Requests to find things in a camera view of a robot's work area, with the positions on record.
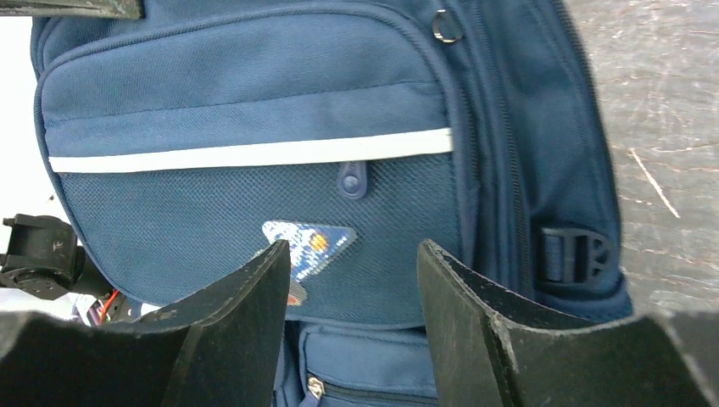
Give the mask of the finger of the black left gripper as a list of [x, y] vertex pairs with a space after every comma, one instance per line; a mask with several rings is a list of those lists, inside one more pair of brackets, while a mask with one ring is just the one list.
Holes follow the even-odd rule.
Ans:
[[1, 0], [1, 16], [80, 16], [106, 19], [139, 20], [143, 17], [143, 1]]

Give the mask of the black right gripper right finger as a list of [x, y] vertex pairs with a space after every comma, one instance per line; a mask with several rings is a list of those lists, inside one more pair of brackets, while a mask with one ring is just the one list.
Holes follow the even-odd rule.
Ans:
[[715, 406], [718, 316], [594, 324], [537, 304], [420, 243], [421, 307], [442, 406]]

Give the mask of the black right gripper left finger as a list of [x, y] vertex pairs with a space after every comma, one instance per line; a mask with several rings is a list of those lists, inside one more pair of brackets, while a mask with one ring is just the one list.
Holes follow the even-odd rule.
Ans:
[[4, 406], [269, 406], [290, 283], [287, 242], [133, 322], [1, 315]]

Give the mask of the navy blue student backpack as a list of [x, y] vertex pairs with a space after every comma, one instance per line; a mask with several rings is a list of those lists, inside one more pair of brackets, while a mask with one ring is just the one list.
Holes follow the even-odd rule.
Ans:
[[171, 304], [270, 243], [356, 240], [287, 306], [275, 406], [437, 401], [416, 274], [430, 239], [542, 305], [632, 314], [621, 216], [562, 1], [146, 1], [32, 23], [36, 134], [121, 293]]

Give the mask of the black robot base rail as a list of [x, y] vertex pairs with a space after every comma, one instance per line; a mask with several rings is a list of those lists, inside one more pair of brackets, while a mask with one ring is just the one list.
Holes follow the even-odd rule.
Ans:
[[2, 288], [42, 300], [89, 295], [95, 302], [81, 315], [92, 326], [141, 316], [141, 304], [112, 287], [70, 224], [50, 215], [23, 214], [4, 218], [2, 224], [10, 228], [7, 250], [1, 254]]

